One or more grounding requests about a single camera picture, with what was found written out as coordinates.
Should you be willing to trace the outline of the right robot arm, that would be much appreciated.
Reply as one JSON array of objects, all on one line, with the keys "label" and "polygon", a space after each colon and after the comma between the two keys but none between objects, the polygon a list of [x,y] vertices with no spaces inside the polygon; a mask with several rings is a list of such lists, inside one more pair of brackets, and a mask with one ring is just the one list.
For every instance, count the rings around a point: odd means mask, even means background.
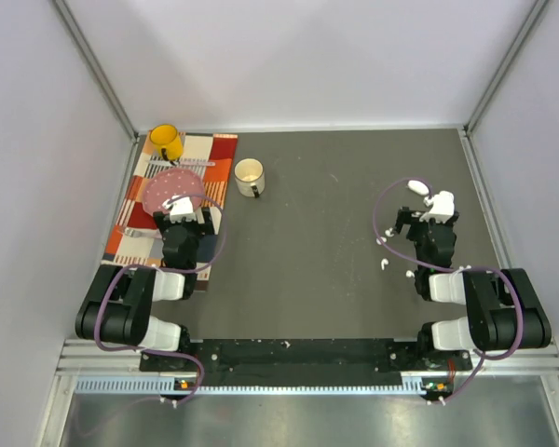
[{"label": "right robot arm", "polygon": [[429,322],[418,334],[416,357],[425,367],[435,369],[446,362],[451,351],[544,348],[552,340],[552,327],[537,293],[522,268],[492,270],[466,267],[453,272],[452,259],[457,235],[454,213],[445,223],[402,207],[394,232],[407,225],[406,239],[414,244],[417,269],[416,292],[426,301],[461,305],[461,318]]}]

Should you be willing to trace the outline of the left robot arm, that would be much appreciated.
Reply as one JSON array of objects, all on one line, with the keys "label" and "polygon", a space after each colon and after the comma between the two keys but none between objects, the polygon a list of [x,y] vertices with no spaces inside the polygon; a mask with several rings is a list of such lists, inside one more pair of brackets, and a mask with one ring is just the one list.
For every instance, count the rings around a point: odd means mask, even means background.
[{"label": "left robot arm", "polygon": [[86,340],[160,351],[171,368],[186,367],[193,356],[188,329],[151,314],[152,304],[189,299],[198,282],[202,244],[215,241],[208,207],[195,217],[154,214],[163,259],[154,267],[101,265],[75,318],[75,334]]}]

